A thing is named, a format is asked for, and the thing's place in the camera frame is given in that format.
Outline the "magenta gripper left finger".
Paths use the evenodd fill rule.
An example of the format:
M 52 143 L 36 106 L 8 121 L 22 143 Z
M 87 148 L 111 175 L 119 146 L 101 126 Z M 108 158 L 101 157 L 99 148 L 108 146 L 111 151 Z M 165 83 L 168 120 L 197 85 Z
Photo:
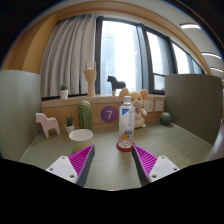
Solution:
M 90 145 L 69 157 L 60 156 L 47 171 L 84 187 L 94 155 L 95 146 Z

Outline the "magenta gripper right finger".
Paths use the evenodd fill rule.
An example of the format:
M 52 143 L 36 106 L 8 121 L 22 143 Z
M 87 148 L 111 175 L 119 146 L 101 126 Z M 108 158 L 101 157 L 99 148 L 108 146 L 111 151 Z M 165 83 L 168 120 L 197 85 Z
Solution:
M 137 145 L 132 147 L 132 156 L 142 186 L 179 171 L 179 168 L 166 156 L 157 157 Z

